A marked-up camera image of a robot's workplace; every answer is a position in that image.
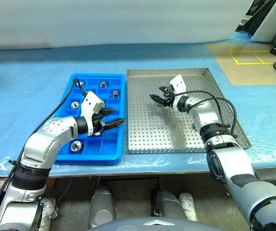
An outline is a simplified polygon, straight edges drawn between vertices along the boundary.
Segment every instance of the stainless steel tray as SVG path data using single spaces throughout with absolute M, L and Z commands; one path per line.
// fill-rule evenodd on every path
M 127 71 L 128 149 L 132 154 L 204 152 L 203 141 L 193 128 L 192 118 L 171 108 L 157 105 L 149 94 L 163 93 L 165 86 L 176 75 L 182 75 L 187 90 L 206 90 L 223 97 L 208 68 L 142 69 Z M 195 93 L 204 99 L 204 93 Z M 233 112 L 226 102 L 219 101 L 224 120 L 232 124 Z M 237 122 L 237 141 L 247 149 L 251 144 Z

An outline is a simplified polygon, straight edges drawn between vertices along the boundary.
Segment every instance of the white backdrop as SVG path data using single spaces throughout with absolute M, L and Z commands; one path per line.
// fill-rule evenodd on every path
M 0 49 L 228 39 L 252 0 L 0 0 Z

